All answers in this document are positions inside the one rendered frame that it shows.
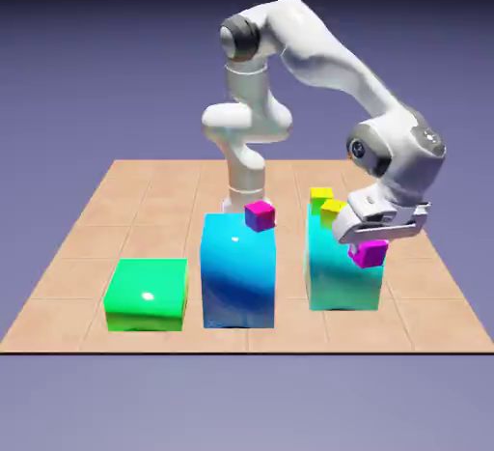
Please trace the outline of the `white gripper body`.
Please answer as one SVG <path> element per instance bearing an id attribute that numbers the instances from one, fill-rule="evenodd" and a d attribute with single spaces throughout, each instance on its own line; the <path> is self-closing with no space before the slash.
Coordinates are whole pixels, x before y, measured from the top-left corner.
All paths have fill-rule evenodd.
<path id="1" fill-rule="evenodd" d="M 332 224 L 334 238 L 340 244 L 360 245 L 418 235 L 427 221 L 430 203 L 406 198 L 382 183 L 350 192 Z"/>

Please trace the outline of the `small magenta cube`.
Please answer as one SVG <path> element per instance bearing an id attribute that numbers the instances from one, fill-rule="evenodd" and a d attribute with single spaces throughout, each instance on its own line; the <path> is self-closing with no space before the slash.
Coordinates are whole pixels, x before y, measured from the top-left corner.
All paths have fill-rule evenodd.
<path id="1" fill-rule="evenodd" d="M 375 268 L 384 264 L 389 243 L 386 240 L 373 240 L 351 244 L 348 256 L 359 268 Z"/>
<path id="2" fill-rule="evenodd" d="M 257 233 L 272 229 L 276 225 L 275 208 L 264 200 L 244 207 L 245 224 Z"/>

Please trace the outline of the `small yellow cube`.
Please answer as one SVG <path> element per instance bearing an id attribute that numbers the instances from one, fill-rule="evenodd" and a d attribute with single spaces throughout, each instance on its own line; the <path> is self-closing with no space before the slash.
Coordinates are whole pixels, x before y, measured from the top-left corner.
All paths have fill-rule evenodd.
<path id="1" fill-rule="evenodd" d="M 327 199 L 319 210 L 320 226 L 325 229 L 331 229 L 333 222 L 346 205 L 347 203 L 344 201 Z"/>
<path id="2" fill-rule="evenodd" d="M 310 192 L 311 215 L 320 215 L 320 208 L 334 198 L 330 187 L 312 187 Z"/>

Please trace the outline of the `large cyan box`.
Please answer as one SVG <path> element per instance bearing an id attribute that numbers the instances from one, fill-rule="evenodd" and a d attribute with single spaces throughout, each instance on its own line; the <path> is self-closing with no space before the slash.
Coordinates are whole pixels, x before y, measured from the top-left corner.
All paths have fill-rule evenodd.
<path id="1" fill-rule="evenodd" d="M 319 216 L 306 209 L 304 278 L 310 309 L 373 311 L 378 308 L 384 266 L 359 268 Z"/>

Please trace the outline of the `large blue box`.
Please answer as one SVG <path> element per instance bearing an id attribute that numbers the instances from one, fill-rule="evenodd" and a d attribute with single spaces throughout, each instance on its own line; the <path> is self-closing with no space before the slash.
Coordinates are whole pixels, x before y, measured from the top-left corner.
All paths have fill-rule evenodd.
<path id="1" fill-rule="evenodd" d="M 205 215 L 200 266 L 206 328 L 272 328 L 276 240 L 256 232 L 242 213 Z"/>

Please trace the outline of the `large green box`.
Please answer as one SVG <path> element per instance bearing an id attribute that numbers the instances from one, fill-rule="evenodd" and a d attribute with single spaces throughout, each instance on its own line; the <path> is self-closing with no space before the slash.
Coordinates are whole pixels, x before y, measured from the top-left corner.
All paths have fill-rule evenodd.
<path id="1" fill-rule="evenodd" d="M 188 299 L 184 258 L 121 259 L 103 299 L 110 331 L 180 331 Z"/>

